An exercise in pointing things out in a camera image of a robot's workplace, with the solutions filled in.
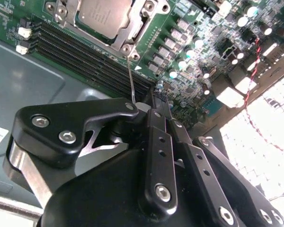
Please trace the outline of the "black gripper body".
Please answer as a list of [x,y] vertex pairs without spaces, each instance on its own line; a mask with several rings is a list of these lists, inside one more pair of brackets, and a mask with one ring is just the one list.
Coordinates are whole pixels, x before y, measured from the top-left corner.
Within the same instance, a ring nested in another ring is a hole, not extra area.
[[124,151],[61,186],[43,227],[220,227],[218,210],[184,189],[171,149]]

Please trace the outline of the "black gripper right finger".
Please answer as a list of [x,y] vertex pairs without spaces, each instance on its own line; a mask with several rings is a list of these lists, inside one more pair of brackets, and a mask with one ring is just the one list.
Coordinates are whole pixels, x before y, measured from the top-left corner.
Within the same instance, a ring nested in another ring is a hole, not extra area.
[[199,227],[284,227],[284,216],[207,138],[191,139],[172,118],[166,93],[160,95],[173,139],[174,158],[184,169],[180,185],[186,207]]

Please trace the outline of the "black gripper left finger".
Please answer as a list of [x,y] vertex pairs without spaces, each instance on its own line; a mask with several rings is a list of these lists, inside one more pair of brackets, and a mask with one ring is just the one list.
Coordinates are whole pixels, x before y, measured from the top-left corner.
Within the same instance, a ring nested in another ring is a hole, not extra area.
[[167,97],[158,90],[139,103],[110,98],[27,106],[13,125],[13,151],[24,156],[17,169],[45,207],[74,178],[77,159],[126,143],[142,151],[138,201],[143,211],[172,215],[178,199],[170,119]]

